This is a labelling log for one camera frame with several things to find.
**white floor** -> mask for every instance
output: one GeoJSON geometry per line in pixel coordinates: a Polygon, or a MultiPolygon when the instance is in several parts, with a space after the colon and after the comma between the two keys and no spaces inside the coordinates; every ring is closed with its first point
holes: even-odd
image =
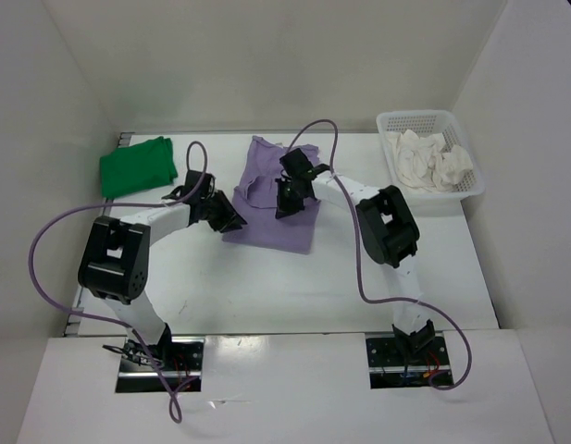
{"type": "MultiPolygon", "coordinates": [[[[270,142],[288,144],[293,134],[258,134],[270,142]]],[[[242,174],[252,134],[207,133],[169,135],[174,160],[184,180],[189,142],[199,140],[209,152],[208,170],[217,187],[230,198],[242,174]]],[[[155,135],[133,136],[131,144],[155,135]]],[[[320,148],[329,161],[330,134],[309,133],[301,143],[320,148]]],[[[194,155],[193,166],[201,156],[194,155]]],[[[377,134],[342,134],[337,170],[365,184],[386,187],[390,176],[377,134]]],[[[173,187],[163,187],[118,199],[118,202],[158,202],[173,187]]],[[[121,217],[136,210],[114,208],[121,217]]],[[[446,310],[462,328],[497,328],[490,297],[462,207],[459,202],[433,209],[414,209],[421,231],[417,272],[424,300],[446,310]]],[[[380,265],[365,256],[365,283],[371,298],[387,296],[380,265]]],[[[367,305],[359,299],[354,268],[351,217],[322,204],[309,255],[283,253],[223,242],[206,223],[160,241],[150,255],[147,291],[158,314],[175,334],[270,334],[365,332],[391,329],[390,306],[367,305]]],[[[112,315],[85,290],[82,305],[89,313],[112,315]]],[[[451,326],[432,316],[437,329],[451,326]]],[[[82,320],[80,335],[123,334],[122,328],[82,320]]]]}
{"type": "MultiPolygon", "coordinates": [[[[208,337],[181,425],[164,393],[115,394],[118,356],[102,344],[121,338],[50,339],[19,444],[551,443],[516,333],[466,334],[474,366],[451,392],[371,390],[362,334],[208,337]]],[[[445,337],[459,376],[464,345],[445,337]]]]}

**crumpled white towel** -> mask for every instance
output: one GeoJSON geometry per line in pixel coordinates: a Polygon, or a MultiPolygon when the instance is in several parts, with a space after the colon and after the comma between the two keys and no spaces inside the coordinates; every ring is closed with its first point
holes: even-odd
{"type": "Polygon", "coordinates": [[[443,134],[419,137],[413,131],[387,132],[398,179],[418,192],[447,192],[474,167],[468,151],[460,145],[443,151],[443,134]]]}

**green cloth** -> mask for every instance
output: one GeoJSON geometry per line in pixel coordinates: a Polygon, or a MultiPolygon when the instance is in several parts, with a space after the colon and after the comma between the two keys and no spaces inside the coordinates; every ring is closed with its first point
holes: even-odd
{"type": "Polygon", "coordinates": [[[100,157],[102,195],[108,199],[162,187],[177,176],[172,140],[163,137],[100,157]]]}

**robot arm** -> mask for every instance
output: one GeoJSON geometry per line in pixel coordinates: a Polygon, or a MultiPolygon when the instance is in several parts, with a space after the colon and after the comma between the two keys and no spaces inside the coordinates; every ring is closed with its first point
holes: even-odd
{"type": "MultiPolygon", "coordinates": [[[[276,218],[304,210],[304,199],[314,198],[348,210],[341,187],[326,165],[313,166],[301,149],[280,159],[285,174],[277,179],[276,218]]],[[[337,175],[355,207],[361,238],[369,257],[382,265],[391,296],[423,295],[416,276],[418,227],[400,190],[363,185],[337,175]]],[[[422,350],[435,336],[435,329],[423,307],[408,302],[394,304],[394,333],[408,351],[422,350]]]]}
{"type": "MultiPolygon", "coordinates": [[[[185,184],[165,196],[162,204],[186,196],[202,174],[189,170],[185,184]]],[[[145,291],[149,249],[174,231],[201,220],[220,233],[246,224],[223,191],[215,190],[215,178],[210,174],[205,174],[197,192],[183,203],[146,209],[121,219],[97,217],[81,259],[80,284],[102,299],[119,320],[139,331],[164,365],[171,364],[179,345],[172,343],[168,324],[159,318],[145,291]]],[[[127,333],[130,341],[125,353],[140,354],[141,346],[132,330],[127,329],[127,333]]]]}

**basket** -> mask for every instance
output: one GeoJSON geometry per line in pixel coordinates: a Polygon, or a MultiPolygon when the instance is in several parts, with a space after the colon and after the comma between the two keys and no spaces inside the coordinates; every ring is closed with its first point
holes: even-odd
{"type": "Polygon", "coordinates": [[[462,200],[469,196],[476,196],[485,191],[485,183],[480,174],[480,169],[468,140],[455,116],[447,111],[423,110],[423,111],[394,111],[382,113],[376,118],[378,124],[379,138],[382,143],[386,161],[390,170],[392,184],[397,186],[402,192],[407,202],[434,202],[442,200],[462,200]],[[450,192],[415,192],[405,187],[398,180],[392,147],[386,139],[387,131],[405,132],[412,130],[421,137],[430,134],[441,133],[448,147],[455,144],[462,146],[470,154],[474,169],[465,174],[460,183],[453,187],[450,192]]]}

